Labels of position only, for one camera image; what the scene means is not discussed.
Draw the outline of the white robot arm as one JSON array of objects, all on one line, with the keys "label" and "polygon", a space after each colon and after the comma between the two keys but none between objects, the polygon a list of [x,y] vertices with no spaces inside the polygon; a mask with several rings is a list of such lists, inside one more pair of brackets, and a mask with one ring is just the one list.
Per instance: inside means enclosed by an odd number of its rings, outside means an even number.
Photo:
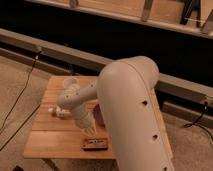
[{"label": "white robot arm", "polygon": [[83,103],[99,102],[120,171],[175,171],[151,98],[158,77],[148,57],[115,60],[88,86],[67,87],[57,105],[72,113],[78,127],[87,128],[92,118]]}]

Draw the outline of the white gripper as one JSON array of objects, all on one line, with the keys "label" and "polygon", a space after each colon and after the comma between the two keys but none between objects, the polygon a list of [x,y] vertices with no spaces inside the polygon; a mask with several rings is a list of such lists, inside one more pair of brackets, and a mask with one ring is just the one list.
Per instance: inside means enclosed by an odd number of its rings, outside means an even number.
[{"label": "white gripper", "polygon": [[75,125],[81,129],[84,135],[87,137],[95,137],[97,135],[95,119],[91,112],[79,108],[72,111],[72,117]]}]

